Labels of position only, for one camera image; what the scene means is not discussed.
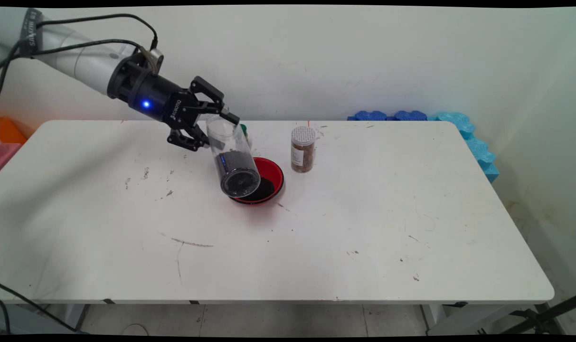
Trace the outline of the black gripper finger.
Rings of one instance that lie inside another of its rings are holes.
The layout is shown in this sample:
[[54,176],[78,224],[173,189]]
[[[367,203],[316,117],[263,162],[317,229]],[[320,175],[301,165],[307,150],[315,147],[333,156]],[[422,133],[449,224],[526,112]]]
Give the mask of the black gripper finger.
[[[222,119],[229,121],[229,123],[234,125],[239,124],[240,118],[225,108],[224,93],[202,77],[196,76],[192,80],[189,91],[195,96],[195,100],[197,101],[195,108],[200,113],[218,115]],[[205,95],[210,101],[198,100],[196,95]]]
[[210,147],[209,138],[198,123],[194,125],[179,125],[177,127],[171,126],[168,143],[193,152],[198,151],[199,148]]

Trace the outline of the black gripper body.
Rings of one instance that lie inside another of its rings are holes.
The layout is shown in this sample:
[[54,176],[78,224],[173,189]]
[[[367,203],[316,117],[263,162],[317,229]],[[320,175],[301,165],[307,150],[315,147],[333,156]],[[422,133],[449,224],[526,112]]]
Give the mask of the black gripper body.
[[199,117],[208,113],[208,103],[142,67],[143,61],[143,57],[127,57],[119,63],[108,82],[108,97],[172,129],[197,126]]

